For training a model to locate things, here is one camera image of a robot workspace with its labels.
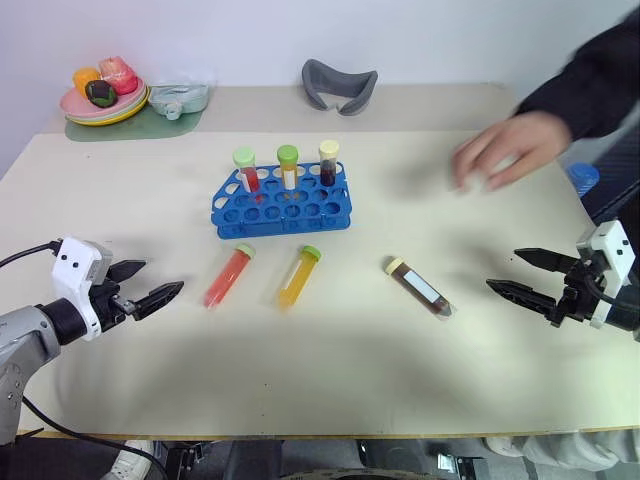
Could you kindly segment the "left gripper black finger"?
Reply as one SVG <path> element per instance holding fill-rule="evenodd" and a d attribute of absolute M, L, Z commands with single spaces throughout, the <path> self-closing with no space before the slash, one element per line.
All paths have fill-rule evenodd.
<path fill-rule="evenodd" d="M 175 281 L 165 283 L 150 291 L 147 296 L 134 302 L 133 318 L 136 321 L 141 321 L 164 308 L 180 293 L 183 287 L 183 281 Z"/>
<path fill-rule="evenodd" d="M 133 277 L 145 265 L 144 260 L 122 260 L 109 267 L 107 277 L 115 283 L 122 283 Z"/>

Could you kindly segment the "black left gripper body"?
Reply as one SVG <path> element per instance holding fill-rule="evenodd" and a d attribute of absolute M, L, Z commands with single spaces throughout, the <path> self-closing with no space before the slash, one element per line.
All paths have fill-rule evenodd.
<path fill-rule="evenodd" d="M 90 303 L 102 333 L 122 323 L 127 316 L 133 316 L 137 309 L 133 301 L 120 295 L 120 285 L 110 279 L 91 286 Z"/>

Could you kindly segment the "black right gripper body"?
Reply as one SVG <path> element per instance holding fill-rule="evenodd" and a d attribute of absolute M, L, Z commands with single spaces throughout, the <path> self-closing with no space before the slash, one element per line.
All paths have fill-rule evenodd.
<path fill-rule="evenodd" d="M 589 269 L 579 259 L 561 258 L 553 271 L 564 274 L 565 287 L 547 319 L 555 327 L 560 327 L 566 317 L 579 322 L 591 320 L 600 299 L 589 288 L 594 283 Z"/>

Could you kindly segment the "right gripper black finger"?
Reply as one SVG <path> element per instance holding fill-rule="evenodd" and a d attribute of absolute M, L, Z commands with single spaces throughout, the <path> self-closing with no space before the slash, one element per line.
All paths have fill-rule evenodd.
<path fill-rule="evenodd" d="M 514 254 L 530 265 L 550 272 L 569 273 L 579 262 L 577 258 L 542 248 L 516 249 Z"/>
<path fill-rule="evenodd" d="M 554 298 L 538 293 L 531 287 L 510 280 L 488 279 L 486 284 L 503 299 L 537 312 L 552 321 L 556 311 Z"/>

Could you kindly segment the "person's bare hand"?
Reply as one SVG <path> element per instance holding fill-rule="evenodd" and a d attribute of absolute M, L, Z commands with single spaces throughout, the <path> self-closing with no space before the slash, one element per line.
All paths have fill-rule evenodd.
<path fill-rule="evenodd" d="M 560 118 L 545 112 L 518 114 L 498 122 L 461 144 L 452 155 L 455 186 L 464 190 L 477 173 L 490 191 L 513 184 L 548 165 L 571 144 Z"/>

